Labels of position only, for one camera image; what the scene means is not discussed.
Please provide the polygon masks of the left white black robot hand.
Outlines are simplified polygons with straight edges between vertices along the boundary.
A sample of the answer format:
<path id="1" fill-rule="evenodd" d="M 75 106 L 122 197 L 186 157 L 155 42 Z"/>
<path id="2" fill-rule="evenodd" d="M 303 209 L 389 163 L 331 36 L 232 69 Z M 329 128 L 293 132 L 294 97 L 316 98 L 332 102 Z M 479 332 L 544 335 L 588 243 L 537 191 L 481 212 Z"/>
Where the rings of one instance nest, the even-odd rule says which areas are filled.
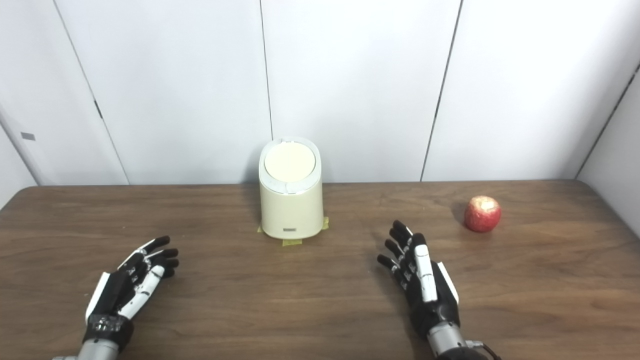
<path id="1" fill-rule="evenodd" d="M 135 317 L 179 266 L 179 251 L 168 248 L 169 243 L 169 235 L 156 237 L 135 249 L 114 272 L 102 272 L 86 308 L 80 359 L 115 360 L 128 346 Z"/>

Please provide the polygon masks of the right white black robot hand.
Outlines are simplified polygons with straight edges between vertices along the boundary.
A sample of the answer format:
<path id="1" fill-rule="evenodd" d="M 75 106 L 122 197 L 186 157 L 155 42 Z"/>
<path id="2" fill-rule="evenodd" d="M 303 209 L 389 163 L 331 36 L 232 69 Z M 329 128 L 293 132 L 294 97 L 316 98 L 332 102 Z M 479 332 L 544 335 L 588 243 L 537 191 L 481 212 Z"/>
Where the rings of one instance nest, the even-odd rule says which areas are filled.
<path id="1" fill-rule="evenodd" d="M 425 236 L 412 232 L 398 219 L 389 235 L 384 246 L 394 257 L 379 254 L 376 259 L 403 291 L 415 332 L 426 338 L 438 325 L 460 326 L 457 292 L 442 264 L 432 260 Z"/>

